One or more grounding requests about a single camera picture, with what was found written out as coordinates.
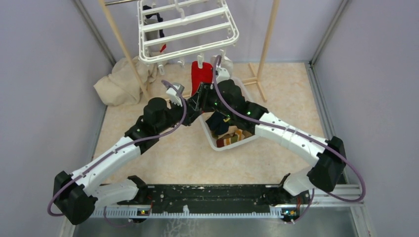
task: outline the table surface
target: table surface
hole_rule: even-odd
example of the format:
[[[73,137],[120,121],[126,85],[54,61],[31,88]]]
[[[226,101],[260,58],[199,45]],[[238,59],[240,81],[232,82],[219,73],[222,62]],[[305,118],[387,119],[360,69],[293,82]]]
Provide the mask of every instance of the table surface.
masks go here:
[[[166,65],[166,74],[150,85],[151,95],[163,95],[161,79],[191,89],[190,65]],[[233,76],[252,77],[248,64],[234,64]],[[246,86],[256,103],[283,121],[316,136],[324,136],[303,63],[265,64],[261,84],[268,101],[263,102],[255,84]],[[137,105],[109,106],[94,158],[114,145],[143,114],[144,99]],[[284,175],[308,164],[286,148],[258,138],[236,148],[214,151],[199,121],[181,126],[163,137],[139,158],[130,161],[105,182],[114,183],[137,175],[147,184],[267,184],[279,183]]]

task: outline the gray floor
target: gray floor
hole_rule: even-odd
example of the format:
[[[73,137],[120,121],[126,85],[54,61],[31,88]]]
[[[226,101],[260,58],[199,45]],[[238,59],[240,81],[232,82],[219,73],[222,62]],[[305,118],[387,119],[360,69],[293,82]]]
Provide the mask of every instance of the gray floor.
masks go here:
[[[74,237],[354,237],[357,234],[353,226],[349,208],[313,207],[296,225],[282,225],[273,219],[152,219],[128,228],[115,228],[96,218],[78,225]]]

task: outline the white wall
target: white wall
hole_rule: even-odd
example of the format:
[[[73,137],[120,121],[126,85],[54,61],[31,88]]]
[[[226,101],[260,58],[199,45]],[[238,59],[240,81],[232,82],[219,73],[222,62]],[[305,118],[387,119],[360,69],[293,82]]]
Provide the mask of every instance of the white wall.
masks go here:
[[[57,236],[53,180],[91,159],[111,67],[69,0],[3,1],[0,22],[0,236]]]
[[[82,2],[115,58],[119,60],[124,57],[97,0],[83,0]],[[168,0],[157,0],[156,2],[160,6],[167,4]],[[310,60],[340,2],[340,0],[281,0],[267,60]],[[205,5],[192,5],[185,9],[186,15],[211,9],[215,3],[216,0],[210,0]],[[272,0],[227,0],[227,4],[240,32],[237,46],[229,47],[227,56],[236,62],[259,61]],[[132,57],[138,55],[137,2],[112,5],[109,8]],[[178,12],[176,10],[166,11],[161,16],[165,20],[173,19],[178,17]],[[186,29],[189,31],[203,25],[188,25],[184,29],[166,30],[165,34],[172,35],[184,32]],[[209,39],[205,36],[195,38],[193,41],[182,40],[181,43],[168,44],[168,51],[185,48],[191,43],[202,43],[215,39],[217,36],[212,35]],[[187,60],[192,61],[195,58],[189,57]]]
[[[418,236],[419,1],[354,0],[316,66],[377,236]]]

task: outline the wooden pole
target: wooden pole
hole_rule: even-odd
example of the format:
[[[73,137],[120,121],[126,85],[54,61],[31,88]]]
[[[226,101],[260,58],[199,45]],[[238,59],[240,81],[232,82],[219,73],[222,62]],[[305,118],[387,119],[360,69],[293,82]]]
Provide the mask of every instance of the wooden pole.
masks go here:
[[[134,71],[134,75],[138,80],[138,83],[140,84],[141,90],[144,93],[144,97],[147,101],[150,100],[150,95],[147,92],[147,87],[143,84],[141,81],[140,75],[137,72],[137,68],[134,65],[134,62],[132,61],[132,57],[129,54],[128,49],[126,48],[125,42],[122,39],[121,32],[119,31],[117,24],[115,23],[114,17],[111,14],[111,11],[108,9],[108,7],[105,4],[105,0],[98,0],[100,3],[100,6],[102,7],[103,13],[105,13],[106,19],[109,22],[109,25],[111,25],[112,31],[115,34],[115,37],[117,38],[119,45],[122,48],[122,51],[124,52],[125,58],[127,58],[129,65],[131,66],[131,69]]]
[[[263,66],[265,64],[266,55],[268,54],[269,43],[271,42],[272,31],[275,25],[276,15],[278,13],[279,0],[273,0],[271,15],[269,17],[268,29],[266,30],[265,42],[263,43],[262,56],[260,57],[259,66],[257,68],[257,88],[259,89],[262,99],[266,102],[266,96],[260,84],[260,77],[262,76]]]

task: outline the white drying rack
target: white drying rack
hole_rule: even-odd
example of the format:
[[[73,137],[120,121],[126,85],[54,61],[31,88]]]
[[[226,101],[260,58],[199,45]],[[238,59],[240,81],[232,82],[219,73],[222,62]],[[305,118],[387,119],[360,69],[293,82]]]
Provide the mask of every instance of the white drying rack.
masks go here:
[[[161,7],[154,7],[148,10],[143,10],[144,0],[139,1],[137,6],[138,6],[138,28],[139,28],[138,35],[139,35],[140,60],[146,64],[158,63],[160,72],[164,74],[163,66],[160,64],[163,61],[174,59],[174,58],[179,58],[179,63],[183,64],[184,56],[197,54],[198,65],[202,67],[202,62],[204,60],[204,57],[203,57],[204,51],[219,48],[222,50],[222,52],[225,53],[224,48],[229,45],[233,45],[239,39],[239,30],[237,29],[236,24],[234,23],[233,17],[231,16],[230,10],[228,9],[228,6],[225,0],[218,0],[217,1],[218,8],[216,9],[201,12],[194,15],[185,16],[185,13],[182,9],[182,7],[190,6],[192,4],[197,4],[197,3],[203,3],[206,1],[208,0],[185,0],[182,2],[178,2],[178,0],[174,0],[174,4],[169,4],[169,5],[161,6]],[[146,15],[153,14],[153,13],[161,13],[163,11],[172,10],[172,9],[176,9],[180,13],[179,18],[164,21],[164,22],[159,22],[159,23],[155,23],[151,25],[144,24],[144,19],[146,18],[145,17]],[[202,20],[205,20],[211,17],[216,17],[216,16],[224,17],[224,19],[226,19],[227,21],[225,23],[221,23],[221,24],[217,24],[217,25],[213,25],[213,26],[209,26],[209,27],[205,27],[202,29],[193,30],[189,32],[184,32],[177,35],[166,36],[163,38],[153,39],[153,40],[145,40],[146,32],[163,30],[163,29],[176,27],[176,26],[184,26],[193,22],[202,21]],[[224,40],[220,40],[217,42],[198,45],[195,47],[186,48],[186,49],[182,49],[182,50],[178,50],[178,51],[174,51],[170,53],[165,53],[165,54],[160,54],[156,56],[151,56],[150,50],[148,49],[148,47],[153,46],[153,45],[162,45],[170,41],[180,40],[180,39],[184,39],[184,38],[192,37],[192,36],[198,36],[201,34],[218,31],[222,29],[227,29],[225,31],[226,37]]]

